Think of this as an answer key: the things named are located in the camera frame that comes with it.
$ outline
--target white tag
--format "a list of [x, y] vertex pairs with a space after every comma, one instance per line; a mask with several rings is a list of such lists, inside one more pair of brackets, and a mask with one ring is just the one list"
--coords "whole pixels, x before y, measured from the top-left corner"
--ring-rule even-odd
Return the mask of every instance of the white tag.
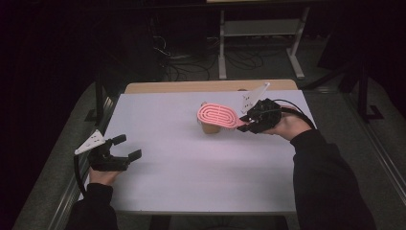
[[268, 86], [270, 85], [269, 82], [266, 82], [264, 85], [250, 91], [249, 93], [242, 95], [242, 113], [246, 113], [250, 110], [254, 105], [258, 102], [260, 96], [266, 91]]
[[75, 150], [75, 154], [81, 154], [94, 147], [101, 146], [105, 143], [102, 134], [96, 129], [96, 131], [78, 148]]

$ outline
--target table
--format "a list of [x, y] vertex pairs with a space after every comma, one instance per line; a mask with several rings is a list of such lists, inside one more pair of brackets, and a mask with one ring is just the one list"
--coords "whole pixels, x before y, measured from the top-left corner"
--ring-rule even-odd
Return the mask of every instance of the table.
[[[237, 130], [206, 135], [195, 118], [202, 100], [239, 107], [246, 92], [236, 90], [266, 81], [271, 88], [265, 97], [287, 99], [311, 118], [293, 80], [130, 84], [104, 137], [126, 134], [127, 141], [111, 153], [124, 156], [141, 148], [143, 157], [117, 179], [112, 206], [155, 215], [295, 212], [294, 149], [288, 142]], [[275, 90], [277, 85], [286, 90]]]
[[[238, 0], [208, 0], [208, 4], [220, 2], [240, 2]], [[296, 51], [302, 38], [310, 7], [304, 7], [302, 15], [294, 19], [272, 19], [272, 20], [245, 20], [226, 21], [224, 11], [220, 16], [220, 45], [218, 55], [218, 72], [221, 80], [227, 79], [226, 62], [224, 57], [224, 39], [227, 36], [244, 35], [295, 35], [294, 42], [290, 48], [286, 49], [287, 56], [292, 64], [296, 78], [302, 80], [305, 74], [299, 61], [296, 59]]]

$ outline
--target pink sponge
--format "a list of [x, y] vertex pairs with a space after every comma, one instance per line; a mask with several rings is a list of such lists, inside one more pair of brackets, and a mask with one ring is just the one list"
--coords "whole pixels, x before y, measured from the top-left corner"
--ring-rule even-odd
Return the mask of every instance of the pink sponge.
[[228, 129], [235, 129], [246, 124], [239, 119], [232, 108], [217, 103], [203, 103], [197, 111], [197, 119], [203, 125]]

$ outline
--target hand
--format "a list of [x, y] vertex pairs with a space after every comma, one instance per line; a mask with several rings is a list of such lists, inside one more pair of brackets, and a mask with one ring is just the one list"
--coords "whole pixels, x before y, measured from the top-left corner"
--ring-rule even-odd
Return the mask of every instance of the hand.
[[295, 136], [310, 129], [311, 127], [298, 116], [291, 113], [283, 113], [281, 120], [273, 128], [265, 130], [263, 133], [271, 135], [277, 134], [291, 141]]
[[121, 172], [101, 172], [95, 171], [90, 167], [89, 175], [90, 175], [90, 182], [89, 183], [99, 183], [102, 185], [111, 186], [114, 181], [116, 180], [116, 176]]

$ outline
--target small cup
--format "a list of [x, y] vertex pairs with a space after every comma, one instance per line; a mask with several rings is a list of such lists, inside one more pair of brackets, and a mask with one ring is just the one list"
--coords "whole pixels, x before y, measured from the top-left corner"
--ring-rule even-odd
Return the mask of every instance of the small cup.
[[220, 126], [215, 126], [207, 123], [201, 123], [203, 132], [206, 134], [215, 134], [221, 130]]

